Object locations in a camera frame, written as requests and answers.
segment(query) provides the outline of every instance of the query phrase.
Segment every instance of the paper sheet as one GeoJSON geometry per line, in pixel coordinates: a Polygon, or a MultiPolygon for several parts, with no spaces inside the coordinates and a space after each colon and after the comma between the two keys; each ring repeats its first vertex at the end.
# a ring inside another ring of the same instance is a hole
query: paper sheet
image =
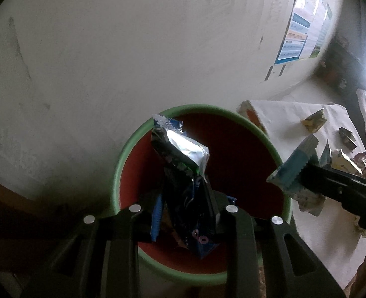
{"type": "Polygon", "coordinates": [[[317,57],[332,19],[325,0],[296,0],[275,64],[317,57]]]}
{"type": "MultiPolygon", "coordinates": [[[[270,141],[282,161],[288,159],[300,142],[309,135],[301,120],[324,107],[327,122],[314,135],[318,138],[317,155],[320,156],[327,139],[331,150],[343,149],[350,157],[365,148],[341,105],[319,105],[277,101],[250,101],[265,128],[270,141]],[[357,148],[350,152],[340,141],[338,129],[353,132],[357,148]]],[[[361,238],[354,226],[354,215],[341,208],[341,204],[327,199],[320,216],[301,212],[293,202],[293,216],[299,235],[314,251],[338,284],[344,288],[355,275],[366,254],[366,238],[361,238]]]]}

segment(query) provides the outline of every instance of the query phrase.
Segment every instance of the poster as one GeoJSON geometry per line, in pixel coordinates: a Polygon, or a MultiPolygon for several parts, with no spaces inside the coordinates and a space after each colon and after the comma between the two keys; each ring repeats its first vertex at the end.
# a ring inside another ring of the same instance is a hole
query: poster
{"type": "Polygon", "coordinates": [[[275,64],[317,57],[331,19],[325,0],[296,0],[275,64]]]}

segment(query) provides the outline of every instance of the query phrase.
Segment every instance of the clutter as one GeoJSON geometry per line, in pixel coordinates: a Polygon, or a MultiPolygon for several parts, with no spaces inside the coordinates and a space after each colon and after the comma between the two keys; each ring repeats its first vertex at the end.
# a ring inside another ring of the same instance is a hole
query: clutter
{"type": "Polygon", "coordinates": [[[366,230],[358,225],[358,221],[360,219],[360,216],[356,216],[354,220],[354,226],[359,231],[359,234],[361,234],[362,238],[366,238],[366,230]]]}
{"type": "Polygon", "coordinates": [[[172,236],[175,239],[176,245],[178,247],[187,249],[187,246],[184,244],[184,242],[182,241],[182,239],[179,237],[179,235],[172,226],[172,221],[169,217],[168,208],[166,206],[164,207],[164,210],[162,212],[162,220],[160,228],[162,232],[172,236]]]}
{"type": "Polygon", "coordinates": [[[319,216],[321,213],[326,197],[304,188],[298,178],[307,163],[318,166],[331,165],[329,144],[325,145],[320,159],[315,151],[317,145],[318,139],[310,134],[299,144],[288,160],[267,178],[267,182],[278,186],[286,195],[297,201],[302,212],[309,212],[314,216],[319,216]]]}
{"type": "Polygon", "coordinates": [[[355,137],[353,133],[344,127],[339,128],[339,136],[343,144],[353,151],[357,146],[355,145],[355,137]]]}
{"type": "Polygon", "coordinates": [[[341,149],[332,151],[332,168],[362,176],[361,169],[341,149]]]}
{"type": "Polygon", "coordinates": [[[351,161],[361,169],[362,176],[366,178],[366,152],[357,153],[351,161]]]}
{"type": "Polygon", "coordinates": [[[325,124],[326,121],[327,119],[324,115],[324,108],[322,108],[301,122],[306,127],[308,132],[315,133],[325,124]]]}
{"type": "MultiPolygon", "coordinates": [[[[158,114],[153,119],[151,143],[166,163],[162,199],[174,230],[169,229],[169,233],[178,246],[203,258],[218,245],[213,236],[219,212],[205,176],[209,150],[183,132],[182,122],[158,114]]],[[[235,203],[235,198],[228,199],[235,203]]],[[[166,219],[159,219],[159,223],[161,220],[161,228],[167,228],[166,219]]]]}

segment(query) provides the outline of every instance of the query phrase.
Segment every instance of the bright light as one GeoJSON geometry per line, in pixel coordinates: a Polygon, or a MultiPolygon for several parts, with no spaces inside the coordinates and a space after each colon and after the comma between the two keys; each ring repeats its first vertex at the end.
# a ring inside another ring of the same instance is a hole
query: bright light
{"type": "Polygon", "coordinates": [[[320,0],[317,0],[317,2],[315,3],[315,8],[314,8],[314,12],[313,12],[314,15],[317,13],[317,9],[318,9],[318,4],[319,3],[320,3],[320,0]]]}

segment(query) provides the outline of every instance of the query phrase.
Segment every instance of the white cloth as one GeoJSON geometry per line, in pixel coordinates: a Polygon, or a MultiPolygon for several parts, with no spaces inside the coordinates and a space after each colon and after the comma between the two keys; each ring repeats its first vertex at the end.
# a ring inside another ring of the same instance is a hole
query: white cloth
{"type": "MultiPolygon", "coordinates": [[[[249,103],[243,102],[240,113],[249,103]]],[[[319,140],[320,156],[327,139],[331,150],[343,149],[353,157],[364,152],[365,147],[341,105],[319,105],[278,101],[250,101],[260,123],[281,156],[286,161],[299,143],[309,135],[301,120],[324,107],[327,122],[315,133],[319,140]],[[341,142],[338,129],[345,127],[353,132],[357,148],[350,152],[341,142]]],[[[320,216],[301,212],[293,202],[293,216],[300,237],[327,267],[338,284],[344,288],[357,272],[366,254],[366,238],[361,238],[354,226],[354,215],[341,208],[341,204],[327,199],[320,216]]]]}

